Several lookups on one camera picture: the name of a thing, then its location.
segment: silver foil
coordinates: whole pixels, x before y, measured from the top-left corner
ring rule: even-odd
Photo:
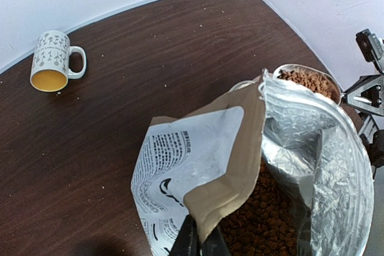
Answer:
[[[344,110],[263,75],[263,156],[295,204],[298,255],[362,255],[373,214],[369,158]]]

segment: wooden surface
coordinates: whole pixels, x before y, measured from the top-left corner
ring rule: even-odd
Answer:
[[[261,0],[162,0],[70,39],[89,68],[61,94],[29,84],[32,56],[0,75],[0,255],[149,255],[130,180],[151,118],[263,67],[325,70]]]

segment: white mug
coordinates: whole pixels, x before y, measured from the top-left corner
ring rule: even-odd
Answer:
[[[70,55],[80,53],[83,69],[73,72],[69,68]],[[44,32],[37,40],[32,61],[31,85],[45,92],[54,92],[64,88],[68,79],[83,77],[86,70],[85,51],[79,46],[70,46],[68,36],[56,30]]]

